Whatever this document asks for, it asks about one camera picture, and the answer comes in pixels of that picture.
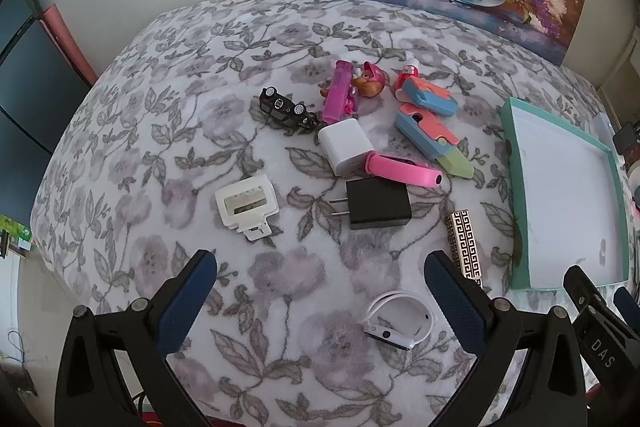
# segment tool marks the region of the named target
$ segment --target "floor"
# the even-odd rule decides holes
[[[36,251],[20,260],[18,329],[24,342],[26,367],[38,393],[22,399],[42,427],[54,427],[54,400],[60,356],[75,306],[73,294],[47,270]],[[129,392],[142,388],[124,353],[117,353]]]

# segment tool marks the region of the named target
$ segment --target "small bottle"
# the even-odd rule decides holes
[[[400,75],[398,76],[398,79],[396,80],[396,83],[393,87],[394,95],[400,102],[411,102],[409,97],[402,91],[402,85],[410,76],[420,76],[418,67],[420,67],[420,62],[418,62],[418,59],[415,58],[412,54],[407,53],[404,69],[402,69],[402,73],[400,73]]]

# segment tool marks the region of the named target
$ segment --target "pink lighter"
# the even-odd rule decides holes
[[[346,115],[351,115],[357,110],[357,90],[351,89],[351,77],[353,76],[353,64],[346,60],[338,60],[335,63],[334,77],[329,85],[322,121],[336,123]]]
[[[365,171],[373,176],[418,187],[438,187],[442,181],[442,172],[437,169],[408,158],[387,156],[375,151],[367,156]]]

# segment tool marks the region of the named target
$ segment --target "white smart watch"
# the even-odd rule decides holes
[[[392,328],[374,325],[371,323],[371,319],[376,315],[376,313],[378,313],[382,306],[392,300],[401,298],[415,301],[422,310],[422,313],[417,315],[417,318],[420,321],[420,328],[418,328],[417,332],[412,337],[393,330]],[[392,290],[390,292],[383,293],[374,299],[374,301],[367,307],[367,311],[361,321],[361,324],[364,326],[364,332],[367,336],[382,343],[390,344],[391,346],[408,351],[413,349],[416,344],[421,343],[429,336],[434,322],[435,319],[431,313],[431,308],[429,308],[429,305],[422,297],[412,292]]]

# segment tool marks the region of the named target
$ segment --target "black toy car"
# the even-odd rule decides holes
[[[285,127],[300,126],[305,129],[315,129],[319,124],[316,114],[306,110],[305,104],[291,102],[278,94],[273,86],[262,90],[260,109]]]

